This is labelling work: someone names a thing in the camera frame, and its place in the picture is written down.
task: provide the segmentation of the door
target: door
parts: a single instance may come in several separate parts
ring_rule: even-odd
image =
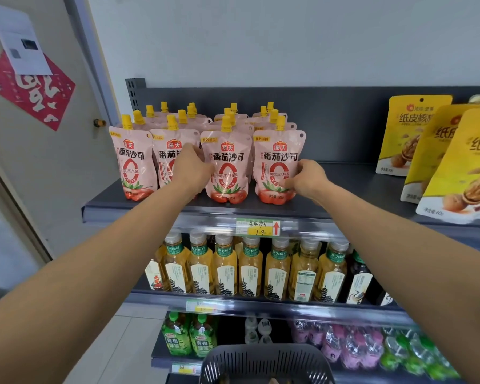
[[[45,55],[76,85],[57,131],[0,96],[0,178],[54,258],[96,232],[81,207],[117,179],[117,161],[107,129],[93,126],[100,112],[63,0],[0,5],[29,15]]]

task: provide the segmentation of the price tag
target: price tag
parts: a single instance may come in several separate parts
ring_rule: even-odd
[[[237,218],[237,235],[279,236],[280,233],[281,221]]]
[[[180,375],[200,375],[201,365],[174,363],[171,372],[179,373]]]
[[[198,301],[187,301],[187,312],[217,314],[219,310],[214,305]]]

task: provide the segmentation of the walnut snack bag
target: walnut snack bag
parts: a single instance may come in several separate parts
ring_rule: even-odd
[[[152,129],[153,150],[158,162],[160,188],[173,180],[173,167],[183,144],[199,147],[199,132],[195,129],[179,129],[176,117],[167,116],[168,129]]]
[[[141,201],[158,187],[153,159],[153,137],[147,130],[135,130],[129,115],[122,115],[123,128],[109,127],[114,143],[124,195]]]
[[[254,172],[256,195],[264,203],[283,205],[295,197],[293,189],[281,181],[295,176],[299,154],[306,141],[302,130],[285,130],[285,118],[277,119],[277,130],[254,132]]]
[[[252,138],[231,131],[230,116],[222,118],[222,130],[207,130],[201,133],[201,145],[205,162],[216,169],[206,185],[206,193],[216,202],[242,202],[249,193],[247,167]]]
[[[420,135],[440,106],[451,96],[393,96],[387,114],[377,174],[407,176]]]
[[[462,115],[480,105],[459,104],[439,107],[431,122],[425,127],[414,152],[413,162],[405,178],[400,200],[419,203],[432,176],[446,153]]]
[[[480,109],[468,109],[416,213],[454,224],[480,219]]]

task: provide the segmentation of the floor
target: floor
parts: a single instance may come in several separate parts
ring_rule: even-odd
[[[166,312],[124,303],[64,384],[164,384],[168,370],[151,367],[151,351]]]

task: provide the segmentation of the white wall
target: white wall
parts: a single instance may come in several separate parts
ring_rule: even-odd
[[[89,0],[122,113],[149,87],[480,85],[480,0]]]

